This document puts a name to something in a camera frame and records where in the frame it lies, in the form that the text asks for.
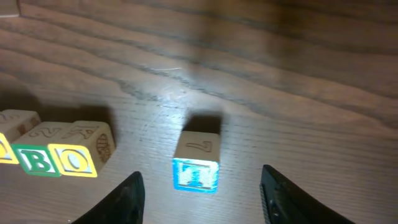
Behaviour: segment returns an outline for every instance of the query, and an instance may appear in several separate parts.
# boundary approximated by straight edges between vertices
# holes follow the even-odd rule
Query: green border
[[[11,148],[14,151],[15,156],[17,157],[19,164],[22,166],[23,170],[29,174],[29,175],[37,175],[37,176],[42,176],[42,177],[60,177],[61,173],[58,170],[57,165],[55,164],[54,160],[52,159],[51,153],[47,146],[35,146],[35,145],[29,145],[29,144],[11,144]],[[55,173],[50,173],[50,172],[35,172],[35,171],[30,171],[28,166],[26,165],[25,161],[19,154],[18,149],[32,149],[36,151],[44,151],[46,155],[48,155],[49,160],[51,165],[54,167]]]

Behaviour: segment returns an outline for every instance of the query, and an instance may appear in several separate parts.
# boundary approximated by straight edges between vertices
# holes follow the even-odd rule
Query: black object
[[[324,206],[270,165],[262,168],[260,191],[266,224],[353,223]]]
[[[134,172],[72,224],[142,224],[144,202],[144,181]]]

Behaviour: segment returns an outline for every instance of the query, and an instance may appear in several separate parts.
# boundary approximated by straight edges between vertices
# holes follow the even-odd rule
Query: wooden surface
[[[135,170],[144,223],[264,223],[263,164],[354,222],[397,221],[395,1],[20,2],[0,109],[107,121],[117,149],[96,179],[0,164],[1,223],[74,220]],[[216,195],[173,189],[192,114],[222,118]]]

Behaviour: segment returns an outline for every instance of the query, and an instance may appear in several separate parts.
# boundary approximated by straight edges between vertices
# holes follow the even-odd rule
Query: block with blue face
[[[174,188],[213,194],[220,169],[220,136],[183,131],[173,158]]]

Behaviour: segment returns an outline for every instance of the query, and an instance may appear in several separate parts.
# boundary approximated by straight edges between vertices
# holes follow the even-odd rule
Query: yellow border
[[[8,143],[6,137],[3,135],[3,133],[0,133],[0,141],[2,142],[3,146],[5,147],[6,152],[10,155],[10,158],[11,158],[11,159],[0,158],[0,163],[19,164],[19,161],[18,161],[17,157],[15,156],[14,151],[11,149],[11,146]]]
[[[95,169],[93,160],[91,158],[89,150],[84,147],[84,146],[77,146],[77,145],[69,145],[69,144],[49,144],[48,145],[50,153],[55,161],[55,164],[58,167],[58,170],[61,172],[62,175],[70,175],[70,176],[75,176],[75,177],[97,177],[97,171]],[[85,153],[85,157],[87,159],[87,163],[90,166],[91,173],[87,174],[84,172],[69,172],[66,171],[63,168],[63,165],[61,163],[60,158],[58,157],[58,154],[56,152],[56,148],[61,148],[61,149],[76,149],[76,150],[82,150]]]

